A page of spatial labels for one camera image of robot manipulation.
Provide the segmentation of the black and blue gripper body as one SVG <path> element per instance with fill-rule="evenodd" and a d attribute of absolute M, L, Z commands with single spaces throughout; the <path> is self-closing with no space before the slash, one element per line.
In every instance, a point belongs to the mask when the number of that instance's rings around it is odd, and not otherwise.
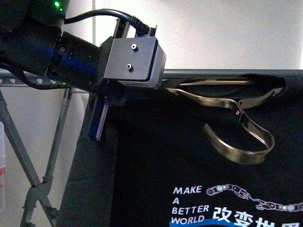
<path fill-rule="evenodd" d="M 130 25 L 126 20 L 118 19 L 115 35 L 106 39 L 101 46 L 63 32 L 56 43 L 52 60 L 47 68 L 47 74 L 52 79 L 98 95 L 97 110 L 93 114 L 89 129 L 89 137 L 95 141 L 100 140 L 108 106 L 116 95 L 113 91 L 115 85 L 124 86 L 116 80 L 104 78 L 111 46 L 114 39 L 128 38 Z M 136 29 L 133 38 L 155 37 L 156 29 L 142 26 Z"/>

